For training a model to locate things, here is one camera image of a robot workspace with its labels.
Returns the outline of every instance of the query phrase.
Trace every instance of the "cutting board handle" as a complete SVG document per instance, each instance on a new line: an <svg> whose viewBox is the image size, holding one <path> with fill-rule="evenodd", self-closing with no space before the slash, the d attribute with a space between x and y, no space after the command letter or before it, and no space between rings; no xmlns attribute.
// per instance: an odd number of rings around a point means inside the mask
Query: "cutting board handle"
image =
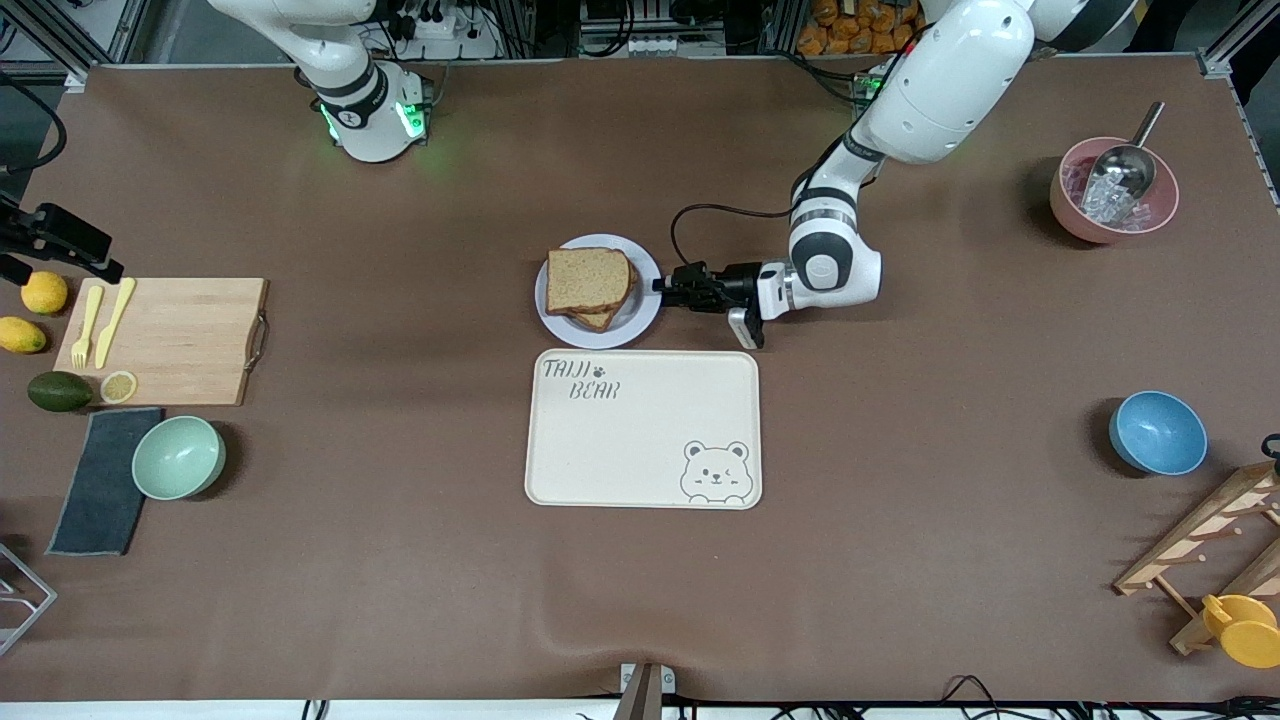
<svg viewBox="0 0 1280 720"><path fill-rule="evenodd" d="M250 352L248 357L244 359L244 372L252 373L253 368L257 366L257 361L262 359L262 351L266 350L266 336L271 332L271 324L266 322L266 309L260 307L257 311L257 322L253 323L253 334L250 336Z"/></svg>

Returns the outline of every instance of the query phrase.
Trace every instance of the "yellow mug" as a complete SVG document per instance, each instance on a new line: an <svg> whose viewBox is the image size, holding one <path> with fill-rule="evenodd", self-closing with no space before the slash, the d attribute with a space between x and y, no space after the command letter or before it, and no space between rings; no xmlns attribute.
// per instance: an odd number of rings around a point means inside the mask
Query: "yellow mug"
<svg viewBox="0 0 1280 720"><path fill-rule="evenodd" d="M1280 666L1280 629L1271 609L1243 594L1204 596L1204 626L1231 660L1266 670Z"/></svg>

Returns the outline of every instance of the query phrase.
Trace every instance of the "knife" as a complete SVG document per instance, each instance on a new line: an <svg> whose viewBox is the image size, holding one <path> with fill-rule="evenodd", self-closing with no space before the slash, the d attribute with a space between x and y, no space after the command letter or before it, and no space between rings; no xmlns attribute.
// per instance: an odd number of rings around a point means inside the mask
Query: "knife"
<svg viewBox="0 0 1280 720"><path fill-rule="evenodd" d="M115 329L120 327L120 316L124 315L124 306L129 304L129 297L133 297L133 288L138 287L138 281L134 278L124 278L120 281L120 292L115 296L115 307L111 310L111 322L102 328L102 332L97 336L97 348L93 355L93 368L101 370L102 365L106 365L106 354L111 350L111 341L115 340Z"/></svg>

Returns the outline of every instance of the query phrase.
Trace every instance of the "fork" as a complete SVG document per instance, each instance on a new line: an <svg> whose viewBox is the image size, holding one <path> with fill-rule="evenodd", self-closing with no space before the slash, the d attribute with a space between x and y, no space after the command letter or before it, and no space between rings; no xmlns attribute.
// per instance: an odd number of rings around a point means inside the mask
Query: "fork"
<svg viewBox="0 0 1280 720"><path fill-rule="evenodd" d="M72 346L72 368L83 370L88 366L88 338L93 334L93 324L97 323L97 309L102 306L102 286L95 284L88 288L88 301L84 304L84 324L81 327L81 338Z"/></svg>

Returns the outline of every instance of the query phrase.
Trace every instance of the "mint green bowl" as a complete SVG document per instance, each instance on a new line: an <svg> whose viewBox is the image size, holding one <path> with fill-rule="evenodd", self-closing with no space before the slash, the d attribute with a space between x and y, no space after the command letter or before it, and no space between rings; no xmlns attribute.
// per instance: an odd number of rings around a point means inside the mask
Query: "mint green bowl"
<svg viewBox="0 0 1280 720"><path fill-rule="evenodd" d="M195 415L169 418L133 451L133 484L155 500L180 500L207 488L227 464L218 430Z"/></svg>

